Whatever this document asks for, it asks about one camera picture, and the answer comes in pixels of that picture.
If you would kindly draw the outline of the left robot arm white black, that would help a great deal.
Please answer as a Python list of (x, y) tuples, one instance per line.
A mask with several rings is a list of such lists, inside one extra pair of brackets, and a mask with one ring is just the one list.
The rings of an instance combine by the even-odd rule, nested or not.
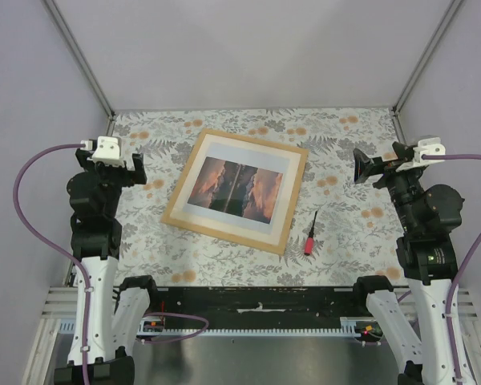
[(67, 183), (71, 248), (78, 262), (75, 332), (67, 365), (54, 373), (56, 384), (132, 384), (132, 350), (142, 317), (160, 307), (149, 275), (125, 278), (114, 286), (122, 226), (115, 215), (124, 188), (147, 182), (143, 156), (93, 161), (92, 152), (75, 153), (83, 171)]

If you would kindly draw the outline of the red black screwdriver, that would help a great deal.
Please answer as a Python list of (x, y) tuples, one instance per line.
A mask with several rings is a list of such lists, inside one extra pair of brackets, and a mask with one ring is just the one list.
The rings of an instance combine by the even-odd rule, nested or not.
[(312, 251), (313, 251), (314, 230), (315, 230), (315, 224), (316, 224), (316, 220), (317, 220), (317, 214), (318, 214), (318, 211), (316, 211), (314, 213), (313, 222), (312, 222), (312, 225), (310, 227), (308, 237), (306, 238), (306, 241), (305, 241), (304, 255), (307, 256), (307, 257), (310, 256), (312, 254)]

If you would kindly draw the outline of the wooden picture frame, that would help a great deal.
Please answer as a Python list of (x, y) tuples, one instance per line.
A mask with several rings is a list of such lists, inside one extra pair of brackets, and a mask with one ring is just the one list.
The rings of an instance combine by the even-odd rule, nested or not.
[[(207, 156), (284, 174), (268, 224), (189, 205), (187, 200)], [(161, 217), (162, 223), (282, 255), (297, 205), (308, 152), (304, 148), (204, 129)]]

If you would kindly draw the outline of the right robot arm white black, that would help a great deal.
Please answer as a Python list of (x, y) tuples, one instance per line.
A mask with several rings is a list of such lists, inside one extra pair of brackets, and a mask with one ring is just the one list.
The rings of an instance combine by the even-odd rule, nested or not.
[(400, 384), (473, 384), (458, 317), (459, 272), (450, 234), (462, 223), (464, 199), (452, 187), (424, 189), (420, 178), (431, 164), (444, 160), (438, 138), (414, 146), (395, 142), (394, 160), (370, 158), (354, 149), (354, 182), (378, 176), (374, 188), (387, 189), (403, 228), (396, 241), (420, 331), (414, 331), (388, 278), (359, 277), (351, 306), (360, 315), (372, 314), (394, 354)]

